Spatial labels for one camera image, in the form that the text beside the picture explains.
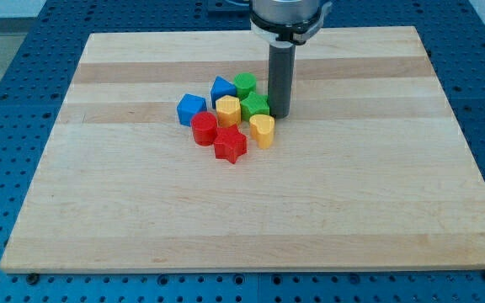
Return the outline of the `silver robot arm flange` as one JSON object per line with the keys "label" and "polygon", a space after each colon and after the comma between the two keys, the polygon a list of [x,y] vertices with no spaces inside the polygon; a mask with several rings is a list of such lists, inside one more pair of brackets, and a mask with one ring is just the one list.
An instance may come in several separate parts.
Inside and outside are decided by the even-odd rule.
{"label": "silver robot arm flange", "polygon": [[251,30],[277,48],[304,45],[323,27],[332,7],[332,1],[321,0],[251,0]]}

